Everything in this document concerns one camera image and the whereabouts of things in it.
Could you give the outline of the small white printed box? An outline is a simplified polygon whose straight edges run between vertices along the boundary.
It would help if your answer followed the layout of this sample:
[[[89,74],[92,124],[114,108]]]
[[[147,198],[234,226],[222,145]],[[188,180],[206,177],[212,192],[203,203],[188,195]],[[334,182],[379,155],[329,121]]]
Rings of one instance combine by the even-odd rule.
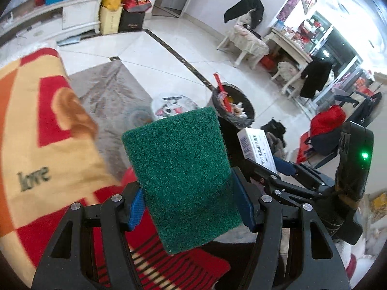
[[[263,130],[244,128],[238,132],[238,140],[245,159],[251,159],[271,172],[277,173],[274,157]]]

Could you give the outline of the green scouring pad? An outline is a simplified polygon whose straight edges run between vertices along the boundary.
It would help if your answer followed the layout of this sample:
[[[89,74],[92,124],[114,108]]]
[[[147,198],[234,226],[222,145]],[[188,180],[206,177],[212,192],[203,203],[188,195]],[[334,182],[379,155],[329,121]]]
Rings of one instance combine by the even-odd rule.
[[[242,223],[215,110],[125,132],[121,140],[167,253],[202,246]]]

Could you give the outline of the dark floor waste basket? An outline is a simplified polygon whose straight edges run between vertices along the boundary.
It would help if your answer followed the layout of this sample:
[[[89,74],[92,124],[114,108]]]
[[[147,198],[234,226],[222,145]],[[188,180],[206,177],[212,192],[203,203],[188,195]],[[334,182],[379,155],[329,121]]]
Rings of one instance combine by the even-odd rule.
[[[231,106],[231,112],[226,110],[226,106],[220,101],[220,89],[215,88],[212,91],[208,106],[213,107],[218,116],[233,124],[236,128],[242,130],[250,127],[255,120],[255,111],[250,100],[245,96],[240,88],[224,82],[224,90],[227,93],[227,100]]]

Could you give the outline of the red orange patterned blanket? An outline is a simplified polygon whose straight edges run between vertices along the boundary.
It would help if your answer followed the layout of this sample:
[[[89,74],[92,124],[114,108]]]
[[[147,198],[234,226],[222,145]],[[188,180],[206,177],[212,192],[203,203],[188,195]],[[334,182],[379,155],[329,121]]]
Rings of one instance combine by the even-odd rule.
[[[167,253],[147,207],[129,229],[141,186],[121,137],[149,102],[117,61],[68,76],[43,48],[1,69],[2,289],[213,289],[229,272]]]

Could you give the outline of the cat face stool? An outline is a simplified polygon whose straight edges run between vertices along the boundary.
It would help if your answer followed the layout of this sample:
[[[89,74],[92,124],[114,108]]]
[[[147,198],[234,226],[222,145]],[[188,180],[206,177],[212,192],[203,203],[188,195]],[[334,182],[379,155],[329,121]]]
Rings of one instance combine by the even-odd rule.
[[[199,109],[197,103],[181,94],[160,94],[151,102],[154,121]]]

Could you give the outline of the white dressing table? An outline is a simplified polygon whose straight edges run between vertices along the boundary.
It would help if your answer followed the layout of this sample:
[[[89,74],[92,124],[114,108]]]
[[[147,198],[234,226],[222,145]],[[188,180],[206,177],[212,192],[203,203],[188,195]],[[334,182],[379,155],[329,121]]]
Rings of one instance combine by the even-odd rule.
[[[312,62],[312,58],[297,46],[290,37],[287,37],[276,28],[272,28],[270,33],[264,37],[263,41],[266,44],[273,41],[277,48],[282,49],[286,53],[286,58],[291,59],[290,62],[285,62],[285,67],[280,67],[271,78],[271,80],[275,80],[281,75],[282,71],[285,72],[286,83],[281,89],[281,93],[285,95],[288,88],[301,78],[302,72]]]

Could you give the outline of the white chair with jacket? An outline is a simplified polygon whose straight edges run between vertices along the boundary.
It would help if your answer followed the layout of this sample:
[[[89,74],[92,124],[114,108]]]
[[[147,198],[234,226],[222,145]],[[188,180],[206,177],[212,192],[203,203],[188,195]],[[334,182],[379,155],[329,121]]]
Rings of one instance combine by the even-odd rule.
[[[256,31],[263,20],[264,11],[261,0],[240,0],[224,13],[225,24],[233,20],[236,22],[216,49],[225,49],[230,43],[239,49],[241,53],[234,67],[238,67],[248,56],[250,68],[255,69],[258,62],[269,54],[268,45]]]

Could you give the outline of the white TV cabinet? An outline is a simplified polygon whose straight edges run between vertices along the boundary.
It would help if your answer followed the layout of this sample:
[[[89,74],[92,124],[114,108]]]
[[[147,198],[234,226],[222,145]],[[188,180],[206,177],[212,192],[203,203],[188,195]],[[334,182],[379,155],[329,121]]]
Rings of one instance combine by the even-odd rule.
[[[90,31],[100,33],[102,0],[63,0],[35,7],[23,15],[1,22],[1,46],[26,46],[53,39],[62,41]]]

